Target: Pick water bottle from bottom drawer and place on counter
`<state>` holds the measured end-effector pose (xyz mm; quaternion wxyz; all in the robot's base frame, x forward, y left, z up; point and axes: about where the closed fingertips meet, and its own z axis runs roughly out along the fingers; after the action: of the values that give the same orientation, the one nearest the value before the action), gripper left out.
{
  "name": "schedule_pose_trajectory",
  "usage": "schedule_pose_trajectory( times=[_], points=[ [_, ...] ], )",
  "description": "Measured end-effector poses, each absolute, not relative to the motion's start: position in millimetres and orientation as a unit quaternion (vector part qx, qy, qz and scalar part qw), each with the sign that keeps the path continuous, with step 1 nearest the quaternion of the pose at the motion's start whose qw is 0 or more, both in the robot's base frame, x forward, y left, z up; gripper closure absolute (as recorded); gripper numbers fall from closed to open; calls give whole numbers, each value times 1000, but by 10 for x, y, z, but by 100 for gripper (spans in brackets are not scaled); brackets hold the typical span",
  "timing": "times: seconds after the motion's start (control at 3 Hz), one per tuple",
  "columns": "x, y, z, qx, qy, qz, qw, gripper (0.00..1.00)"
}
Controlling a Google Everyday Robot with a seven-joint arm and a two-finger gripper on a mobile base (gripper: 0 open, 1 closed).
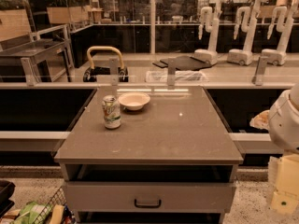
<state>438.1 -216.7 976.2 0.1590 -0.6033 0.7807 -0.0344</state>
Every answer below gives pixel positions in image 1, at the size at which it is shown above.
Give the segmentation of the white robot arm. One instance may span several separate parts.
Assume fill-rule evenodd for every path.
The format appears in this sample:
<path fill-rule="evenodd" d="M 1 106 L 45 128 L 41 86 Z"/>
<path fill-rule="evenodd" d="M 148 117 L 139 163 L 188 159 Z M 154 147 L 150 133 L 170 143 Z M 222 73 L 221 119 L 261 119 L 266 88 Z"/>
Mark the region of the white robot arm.
<path fill-rule="evenodd" d="M 299 84 L 285 90 L 265 110 L 251 119 L 249 125 L 265 129 L 280 148 L 293 153 L 299 152 Z"/>

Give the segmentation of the yellow robot base block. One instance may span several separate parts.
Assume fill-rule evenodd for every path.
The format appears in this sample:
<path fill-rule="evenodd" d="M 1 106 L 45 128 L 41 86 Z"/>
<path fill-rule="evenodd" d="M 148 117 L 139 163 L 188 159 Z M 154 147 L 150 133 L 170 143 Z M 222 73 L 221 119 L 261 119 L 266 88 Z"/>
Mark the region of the yellow robot base block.
<path fill-rule="evenodd" d="M 271 157 L 268 183 L 270 208 L 283 215 L 292 214 L 299 205 L 299 155 Z"/>

